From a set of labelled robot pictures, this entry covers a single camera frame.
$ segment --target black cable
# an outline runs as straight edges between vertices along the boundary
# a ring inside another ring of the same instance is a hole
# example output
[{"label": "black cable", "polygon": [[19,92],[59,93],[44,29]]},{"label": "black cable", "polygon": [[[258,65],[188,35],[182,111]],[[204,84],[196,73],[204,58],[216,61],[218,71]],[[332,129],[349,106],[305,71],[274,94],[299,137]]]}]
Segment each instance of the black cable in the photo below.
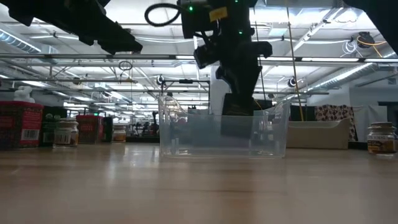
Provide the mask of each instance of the black cable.
[{"label": "black cable", "polygon": [[[171,20],[158,24],[158,23],[152,22],[149,19],[149,13],[152,10],[158,9],[158,8],[175,9],[175,10],[177,10],[177,13]],[[184,9],[183,7],[180,7],[178,5],[174,5],[174,4],[170,4],[170,3],[158,3],[158,4],[154,4],[154,5],[149,6],[147,8],[147,10],[145,10],[144,17],[145,17],[145,21],[147,21],[147,23],[149,25],[151,25],[153,27],[164,27],[164,26],[170,25],[171,23],[176,21],[178,19],[178,17],[181,15],[181,13],[184,12],[184,11],[186,11],[186,9]]]},{"label": "black cable", "polygon": [[[254,13],[254,15],[256,15],[256,7],[253,8],[253,13]],[[259,42],[259,32],[258,32],[258,29],[257,29],[257,19],[254,20],[254,25],[256,26],[257,42]],[[261,55],[257,59],[260,61],[260,66],[262,66],[261,65]],[[264,101],[267,101],[266,93],[265,93],[266,90],[265,90],[265,87],[264,87],[264,76],[262,74],[262,68],[261,68],[261,84],[262,84],[262,94],[264,94]]]}]

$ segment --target glass jar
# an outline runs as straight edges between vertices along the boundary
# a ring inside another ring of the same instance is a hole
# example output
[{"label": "glass jar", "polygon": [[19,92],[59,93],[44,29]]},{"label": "glass jar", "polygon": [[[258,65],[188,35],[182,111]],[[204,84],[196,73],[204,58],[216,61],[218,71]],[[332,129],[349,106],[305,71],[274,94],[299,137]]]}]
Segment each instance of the glass jar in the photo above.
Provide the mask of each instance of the glass jar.
[{"label": "glass jar", "polygon": [[368,135],[368,151],[372,154],[393,154],[397,152],[398,142],[392,123],[372,123]]},{"label": "glass jar", "polygon": [[57,123],[54,131],[54,147],[77,147],[79,140],[79,123],[73,118],[63,118]]},{"label": "glass jar", "polygon": [[114,125],[113,126],[113,141],[114,142],[126,142],[126,127],[125,125]]}]

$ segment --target yellow label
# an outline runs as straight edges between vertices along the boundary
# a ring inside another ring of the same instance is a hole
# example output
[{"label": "yellow label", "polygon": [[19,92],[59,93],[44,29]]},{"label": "yellow label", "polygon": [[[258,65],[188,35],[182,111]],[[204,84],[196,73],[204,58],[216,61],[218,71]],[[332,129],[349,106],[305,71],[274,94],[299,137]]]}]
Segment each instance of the yellow label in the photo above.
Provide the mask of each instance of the yellow label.
[{"label": "yellow label", "polygon": [[215,9],[209,13],[210,15],[210,22],[214,22],[218,19],[224,19],[228,17],[228,12],[226,10],[226,7],[221,7],[218,9]]}]

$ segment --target patterned fabric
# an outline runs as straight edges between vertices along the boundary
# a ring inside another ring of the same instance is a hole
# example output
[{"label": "patterned fabric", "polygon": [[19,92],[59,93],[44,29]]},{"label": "patterned fabric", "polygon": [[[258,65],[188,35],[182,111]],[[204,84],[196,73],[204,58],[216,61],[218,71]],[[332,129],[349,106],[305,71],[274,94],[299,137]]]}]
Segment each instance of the patterned fabric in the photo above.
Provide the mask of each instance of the patterned fabric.
[{"label": "patterned fabric", "polygon": [[354,121],[354,111],[350,106],[333,106],[333,105],[323,105],[317,106],[315,108],[315,117],[317,121],[339,121],[345,118],[349,118],[349,140],[357,141],[355,121]]}]

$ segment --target warehouse ceiling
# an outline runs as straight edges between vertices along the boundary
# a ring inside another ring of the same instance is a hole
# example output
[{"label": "warehouse ceiling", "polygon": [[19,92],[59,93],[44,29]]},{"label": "warehouse ceiling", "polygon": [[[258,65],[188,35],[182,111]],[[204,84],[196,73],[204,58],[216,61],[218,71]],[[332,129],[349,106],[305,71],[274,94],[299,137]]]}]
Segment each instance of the warehouse ceiling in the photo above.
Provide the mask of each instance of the warehouse ceiling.
[{"label": "warehouse ceiling", "polygon": [[[182,34],[181,20],[168,27],[154,28],[146,24],[144,19],[145,9],[158,2],[175,3],[175,0],[155,1],[155,0],[112,0],[106,7],[107,16],[113,21],[117,21],[124,28],[131,29],[131,33],[137,38],[144,48],[142,54],[162,54],[162,55],[192,55],[195,49],[194,40],[184,40]],[[264,7],[259,4],[255,11],[251,11],[251,23],[258,33],[260,40],[268,40],[274,48],[274,57],[291,56],[289,31],[287,29],[287,14],[283,6]],[[294,54],[296,57],[377,57],[373,48],[361,49],[349,43],[351,37],[356,38],[359,32],[369,32],[376,42],[384,42],[383,36],[379,33],[373,23],[369,20],[366,13],[353,8],[331,8],[331,7],[292,7],[290,8],[292,23],[292,39],[295,46]],[[172,9],[158,9],[151,13],[150,18],[154,22],[167,21],[173,17],[175,11]],[[60,54],[106,54],[98,45],[88,46],[77,40],[77,37],[68,34],[50,24],[35,20],[30,26],[26,27],[8,16],[7,7],[0,5],[0,22],[2,26],[10,29],[13,34],[20,37],[34,46],[52,46],[55,52]],[[23,54],[25,52],[0,42],[3,52]],[[386,43],[378,46],[380,51],[389,49]],[[49,76],[49,67],[39,66],[40,63],[33,60],[15,59],[13,62],[24,64],[31,69],[38,71],[42,75]],[[80,62],[102,63],[103,60],[78,60],[60,59],[58,63],[64,66],[54,67],[52,75],[57,74],[57,78],[87,78],[112,80],[117,78],[130,77],[138,83],[82,83],[74,85],[64,83],[67,88],[96,88],[105,87],[108,91],[115,90],[156,90],[160,87],[156,84],[156,78],[162,74],[165,79],[179,80],[183,78],[192,80],[209,80],[212,67],[202,70],[197,69],[193,61],[178,63],[178,60],[128,60],[133,65],[133,69],[122,71],[117,65],[120,60],[115,60],[112,67],[79,67]],[[297,78],[300,80],[300,87],[305,88],[318,80],[327,77],[330,73],[341,67],[349,65],[330,63],[306,63],[297,65]],[[290,90],[287,80],[294,74],[293,65],[289,63],[271,63],[263,68],[264,90],[265,91],[285,91]],[[197,84],[183,85],[175,84],[170,90],[207,90],[208,85]],[[261,79],[257,83],[257,90],[262,90]],[[146,93],[120,93],[123,96],[140,102],[155,102],[153,95]],[[86,96],[94,99],[97,93],[88,92]],[[176,93],[177,99],[185,100],[205,100],[207,93]],[[255,98],[263,98],[263,94],[254,95]]]}]

